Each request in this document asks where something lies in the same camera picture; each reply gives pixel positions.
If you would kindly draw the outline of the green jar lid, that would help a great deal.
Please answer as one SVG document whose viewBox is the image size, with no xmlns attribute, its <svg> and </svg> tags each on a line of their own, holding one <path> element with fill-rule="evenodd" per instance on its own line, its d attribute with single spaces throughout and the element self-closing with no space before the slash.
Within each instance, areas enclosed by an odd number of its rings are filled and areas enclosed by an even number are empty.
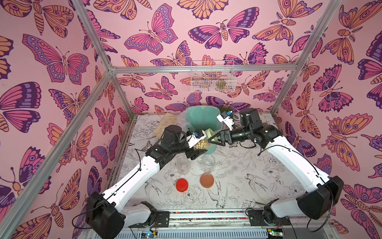
<svg viewBox="0 0 382 239">
<path fill-rule="evenodd" d="M 208 128 L 208 129 L 206 129 L 205 130 L 205 133 L 206 133 L 206 140 L 208 141 L 208 143 L 211 143 L 211 144 L 214 144 L 214 135 L 215 135 L 215 133 L 214 133 L 214 131 L 213 130 L 211 130 L 210 128 Z"/>
</svg>

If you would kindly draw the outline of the green-lid peanut jar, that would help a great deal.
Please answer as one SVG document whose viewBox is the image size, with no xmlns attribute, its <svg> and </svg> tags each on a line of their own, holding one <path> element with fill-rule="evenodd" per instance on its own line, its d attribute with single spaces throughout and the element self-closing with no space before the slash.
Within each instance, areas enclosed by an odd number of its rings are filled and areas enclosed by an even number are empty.
<svg viewBox="0 0 382 239">
<path fill-rule="evenodd" d="M 193 146 L 194 150 L 206 149 L 208 150 L 211 147 L 211 144 L 208 142 L 208 137 L 200 140 L 196 145 Z"/>
</svg>

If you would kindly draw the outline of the clear jar of peanuts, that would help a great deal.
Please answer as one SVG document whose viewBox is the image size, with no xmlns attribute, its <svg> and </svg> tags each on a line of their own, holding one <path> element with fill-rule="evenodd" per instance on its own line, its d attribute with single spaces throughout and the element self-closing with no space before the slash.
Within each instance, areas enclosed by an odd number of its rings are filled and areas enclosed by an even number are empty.
<svg viewBox="0 0 382 239">
<path fill-rule="evenodd" d="M 190 172 L 190 163 L 185 156 L 179 156 L 176 159 L 176 167 L 181 175 L 186 175 Z"/>
</svg>

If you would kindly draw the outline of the brown-lid peanut jar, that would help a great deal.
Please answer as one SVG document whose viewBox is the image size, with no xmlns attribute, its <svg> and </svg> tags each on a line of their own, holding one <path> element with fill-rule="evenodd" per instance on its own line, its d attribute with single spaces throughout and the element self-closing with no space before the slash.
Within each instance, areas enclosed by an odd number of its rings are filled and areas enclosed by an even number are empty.
<svg viewBox="0 0 382 239">
<path fill-rule="evenodd" d="M 215 157 L 211 154 L 204 155 L 201 159 L 201 168 L 205 173 L 214 171 L 216 165 Z"/>
</svg>

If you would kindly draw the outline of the brown jar lid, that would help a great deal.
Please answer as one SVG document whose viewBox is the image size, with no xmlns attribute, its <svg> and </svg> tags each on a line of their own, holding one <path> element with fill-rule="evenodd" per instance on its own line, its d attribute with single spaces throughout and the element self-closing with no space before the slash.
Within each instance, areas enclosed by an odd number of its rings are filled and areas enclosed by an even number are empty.
<svg viewBox="0 0 382 239">
<path fill-rule="evenodd" d="M 200 177 L 200 184 L 204 188 L 211 188 L 214 182 L 214 177 L 210 173 L 204 173 Z"/>
</svg>

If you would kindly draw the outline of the red jar lid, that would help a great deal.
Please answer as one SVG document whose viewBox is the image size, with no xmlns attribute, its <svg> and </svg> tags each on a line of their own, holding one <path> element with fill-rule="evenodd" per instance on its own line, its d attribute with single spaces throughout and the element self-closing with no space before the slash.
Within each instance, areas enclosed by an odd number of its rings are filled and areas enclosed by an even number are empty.
<svg viewBox="0 0 382 239">
<path fill-rule="evenodd" d="M 186 192 L 189 188 L 189 184 L 188 184 L 188 181 L 184 178 L 180 178 L 179 180 L 177 180 L 176 182 L 176 189 L 178 192 Z"/>
</svg>

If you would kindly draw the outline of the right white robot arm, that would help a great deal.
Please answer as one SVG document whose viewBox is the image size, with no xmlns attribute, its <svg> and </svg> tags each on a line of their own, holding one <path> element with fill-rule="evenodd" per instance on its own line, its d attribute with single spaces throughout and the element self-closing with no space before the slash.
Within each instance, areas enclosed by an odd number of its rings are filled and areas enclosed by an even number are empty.
<svg viewBox="0 0 382 239">
<path fill-rule="evenodd" d="M 305 158 L 285 136 L 273 125 L 263 125 L 259 113 L 254 108 L 240 112 L 241 125 L 234 127 L 233 113 L 222 112 L 217 120 L 228 128 L 222 129 L 209 137 L 209 142 L 225 146 L 235 142 L 250 140 L 276 157 L 300 182 L 305 193 L 288 199 L 276 199 L 266 204 L 263 219 L 268 225 L 276 220 L 305 215 L 318 220 L 323 215 L 330 216 L 332 208 L 338 203 L 344 182 L 338 177 L 329 176 Z"/>
</svg>

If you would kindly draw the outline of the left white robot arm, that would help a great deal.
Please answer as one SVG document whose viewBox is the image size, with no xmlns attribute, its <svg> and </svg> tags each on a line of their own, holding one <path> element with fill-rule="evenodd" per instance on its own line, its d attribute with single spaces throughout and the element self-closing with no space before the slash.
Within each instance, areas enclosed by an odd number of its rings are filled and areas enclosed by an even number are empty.
<svg viewBox="0 0 382 239">
<path fill-rule="evenodd" d="M 152 227 L 157 221 L 157 210 L 150 203 L 141 202 L 123 212 L 126 203 L 176 155 L 183 153 L 187 159 L 195 160 L 205 153 L 204 149 L 194 149 L 205 138 L 207 134 L 201 129 L 184 132 L 178 125 L 166 127 L 135 168 L 109 189 L 88 198 L 86 223 L 102 239 L 114 239 L 124 227 Z"/>
</svg>

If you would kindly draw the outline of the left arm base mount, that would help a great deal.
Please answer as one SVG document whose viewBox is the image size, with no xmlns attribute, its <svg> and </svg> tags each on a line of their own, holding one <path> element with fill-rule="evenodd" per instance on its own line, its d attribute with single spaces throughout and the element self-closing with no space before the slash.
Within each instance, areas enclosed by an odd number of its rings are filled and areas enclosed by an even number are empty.
<svg viewBox="0 0 382 239">
<path fill-rule="evenodd" d="M 170 212 L 158 211 L 150 203 L 144 201 L 138 205 L 123 210 L 126 216 L 125 227 L 129 228 L 167 228 L 169 227 Z"/>
</svg>

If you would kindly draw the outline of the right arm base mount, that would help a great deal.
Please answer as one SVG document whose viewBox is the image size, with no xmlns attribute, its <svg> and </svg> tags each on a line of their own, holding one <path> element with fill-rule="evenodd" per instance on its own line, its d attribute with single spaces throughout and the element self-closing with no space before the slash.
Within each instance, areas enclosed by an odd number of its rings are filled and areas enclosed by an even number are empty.
<svg viewBox="0 0 382 239">
<path fill-rule="evenodd" d="M 251 226 L 291 226 L 288 217 L 279 218 L 271 210 L 271 204 L 278 199 L 264 205 L 262 209 L 247 208 L 245 214 Z"/>
</svg>

